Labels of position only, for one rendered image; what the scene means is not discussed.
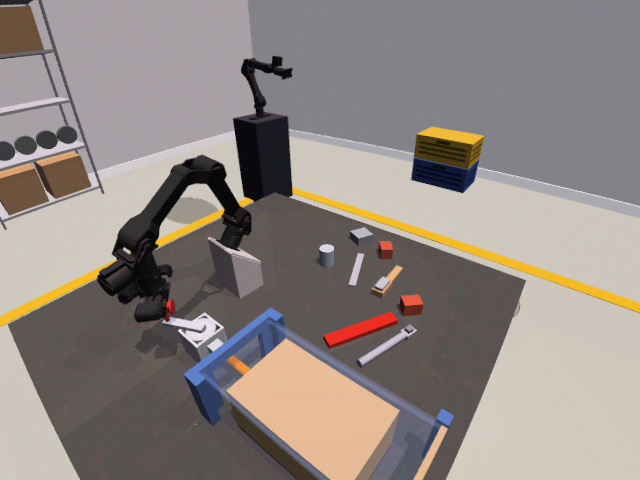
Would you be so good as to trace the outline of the orange-red rectangular block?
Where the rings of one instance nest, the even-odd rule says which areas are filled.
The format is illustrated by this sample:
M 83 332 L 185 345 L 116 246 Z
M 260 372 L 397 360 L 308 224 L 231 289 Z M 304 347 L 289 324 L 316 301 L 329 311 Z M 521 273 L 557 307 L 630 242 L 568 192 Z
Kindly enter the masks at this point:
M 400 298 L 399 305 L 403 316 L 421 315 L 423 309 L 423 302 L 417 295 L 403 295 Z
M 391 241 L 380 241 L 379 243 L 379 254 L 381 259 L 392 259 L 393 258 L 393 246 Z

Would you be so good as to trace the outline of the red long bar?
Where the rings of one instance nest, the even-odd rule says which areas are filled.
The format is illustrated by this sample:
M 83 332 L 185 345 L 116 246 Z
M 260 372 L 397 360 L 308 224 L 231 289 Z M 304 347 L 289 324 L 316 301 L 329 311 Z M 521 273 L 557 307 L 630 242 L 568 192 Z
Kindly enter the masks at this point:
M 324 335 L 329 348 L 343 345 L 358 338 L 367 336 L 385 328 L 398 324 L 397 318 L 391 313 L 385 313 L 358 324 Z

